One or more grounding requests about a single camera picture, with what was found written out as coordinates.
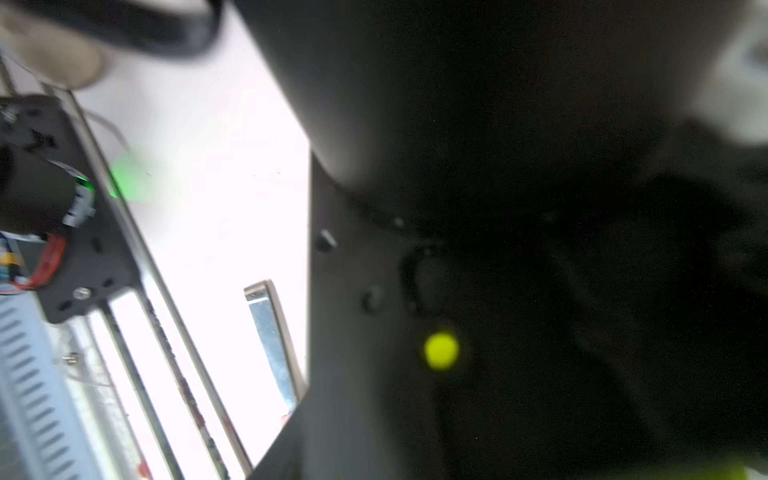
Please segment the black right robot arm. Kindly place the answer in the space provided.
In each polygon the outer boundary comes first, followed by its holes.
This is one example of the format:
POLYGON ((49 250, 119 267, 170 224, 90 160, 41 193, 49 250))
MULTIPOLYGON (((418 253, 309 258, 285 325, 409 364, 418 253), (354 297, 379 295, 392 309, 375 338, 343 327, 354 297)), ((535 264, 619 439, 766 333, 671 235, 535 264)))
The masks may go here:
POLYGON ((240 1, 311 152, 309 389, 256 479, 767 462, 749 1, 240 1))

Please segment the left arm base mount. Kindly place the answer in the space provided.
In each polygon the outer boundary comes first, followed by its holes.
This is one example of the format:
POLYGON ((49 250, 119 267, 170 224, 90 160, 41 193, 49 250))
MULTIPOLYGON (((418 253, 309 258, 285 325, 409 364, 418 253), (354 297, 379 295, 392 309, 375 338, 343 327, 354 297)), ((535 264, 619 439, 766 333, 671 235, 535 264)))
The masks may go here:
POLYGON ((51 324, 87 313, 139 283, 139 271, 59 99, 1 100, 1 233, 28 269, 48 242, 62 250, 33 292, 51 324))

